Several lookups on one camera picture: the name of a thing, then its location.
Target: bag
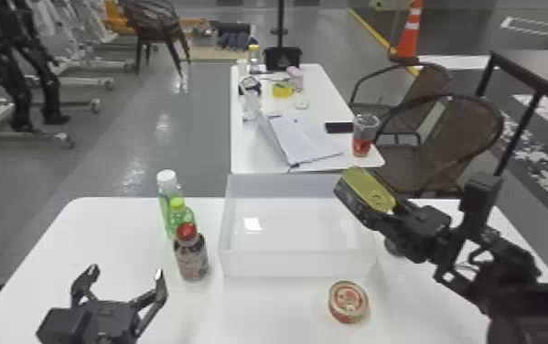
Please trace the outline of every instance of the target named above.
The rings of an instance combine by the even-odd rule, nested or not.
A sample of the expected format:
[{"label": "bag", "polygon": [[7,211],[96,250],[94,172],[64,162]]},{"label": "bag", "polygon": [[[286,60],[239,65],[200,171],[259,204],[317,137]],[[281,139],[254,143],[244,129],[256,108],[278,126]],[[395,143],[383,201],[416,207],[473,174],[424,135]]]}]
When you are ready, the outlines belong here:
[{"label": "bag", "polygon": [[284,71],[290,66],[299,68],[302,52],[299,47],[270,47],[263,54],[267,70]]}]

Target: cup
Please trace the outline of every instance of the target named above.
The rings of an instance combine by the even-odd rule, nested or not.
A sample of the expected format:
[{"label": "cup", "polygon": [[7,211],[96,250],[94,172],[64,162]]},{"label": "cup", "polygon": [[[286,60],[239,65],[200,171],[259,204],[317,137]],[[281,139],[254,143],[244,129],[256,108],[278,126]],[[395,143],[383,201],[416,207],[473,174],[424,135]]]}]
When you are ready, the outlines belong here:
[{"label": "cup", "polygon": [[237,69],[240,72],[240,78],[243,78],[248,74],[248,60],[247,59],[237,59]]},{"label": "cup", "polygon": [[381,121],[376,116],[358,114],[352,120],[352,154],[356,157],[365,157],[370,152],[371,143]]}]

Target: traffic cone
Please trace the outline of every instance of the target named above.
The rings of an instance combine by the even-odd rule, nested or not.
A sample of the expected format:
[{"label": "traffic cone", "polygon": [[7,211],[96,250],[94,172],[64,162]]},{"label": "traffic cone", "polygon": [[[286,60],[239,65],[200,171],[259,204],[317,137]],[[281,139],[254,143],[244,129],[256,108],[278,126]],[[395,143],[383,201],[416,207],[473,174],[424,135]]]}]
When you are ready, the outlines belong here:
[{"label": "traffic cone", "polygon": [[421,22],[421,10],[423,9],[423,0],[413,0],[410,4],[410,13],[406,26],[403,29],[402,37],[395,47],[395,53],[389,56],[393,62],[403,64],[418,63],[416,57],[416,44],[419,39],[419,23]]}]

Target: white table surface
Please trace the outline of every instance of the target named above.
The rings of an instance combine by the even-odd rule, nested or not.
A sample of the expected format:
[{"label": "white table surface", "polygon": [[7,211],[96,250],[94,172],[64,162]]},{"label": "white table surface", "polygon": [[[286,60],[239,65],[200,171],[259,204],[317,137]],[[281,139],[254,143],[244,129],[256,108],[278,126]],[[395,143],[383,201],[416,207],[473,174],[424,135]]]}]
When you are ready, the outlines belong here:
[{"label": "white table surface", "polygon": [[[323,68],[318,64],[302,64],[304,72],[303,94],[309,100],[309,107],[297,110],[294,97],[286,100],[275,99],[271,95],[271,81],[262,81],[263,110],[266,113],[280,111],[284,115],[309,120],[311,129],[325,133],[326,122],[352,121],[353,114],[336,86]],[[257,78],[279,80],[287,78],[288,74],[259,75]],[[238,93],[239,72],[237,66],[231,67],[231,172],[233,174],[284,173],[288,170],[287,163],[279,156],[272,145],[264,137],[255,121],[242,120],[242,103]],[[352,166],[381,167],[384,160],[378,150],[371,148],[367,157],[355,157],[351,151],[352,134],[328,134],[328,139],[343,150],[341,156],[334,156],[320,161],[302,164],[292,172],[333,171]]]},{"label": "white table surface", "polygon": [[[455,200],[418,203],[436,206],[459,223]],[[153,287],[156,268],[164,269],[169,298],[141,344],[485,342],[487,318],[434,282],[432,265],[394,258],[382,245],[375,248],[377,267],[355,281],[370,299],[370,316],[355,325],[340,324],[328,313],[328,289],[336,279],[224,278],[216,252],[223,199],[187,199],[187,204],[206,237],[212,268],[207,279],[188,283],[179,277],[156,199],[77,199],[0,292],[0,344],[38,343],[41,320],[51,307],[69,305],[71,283],[91,263],[102,270],[92,291],[115,300]],[[528,248],[499,210],[489,224]],[[537,264],[548,281],[548,268],[540,258]]]}]

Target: smartphone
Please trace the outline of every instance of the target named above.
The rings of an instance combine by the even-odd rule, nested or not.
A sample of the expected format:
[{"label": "smartphone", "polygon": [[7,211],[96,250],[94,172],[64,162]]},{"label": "smartphone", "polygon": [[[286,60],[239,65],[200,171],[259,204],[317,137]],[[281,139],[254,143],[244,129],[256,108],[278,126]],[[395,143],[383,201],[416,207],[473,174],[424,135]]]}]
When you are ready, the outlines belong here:
[{"label": "smartphone", "polygon": [[328,134],[352,133],[352,122],[327,122],[325,130]]}]

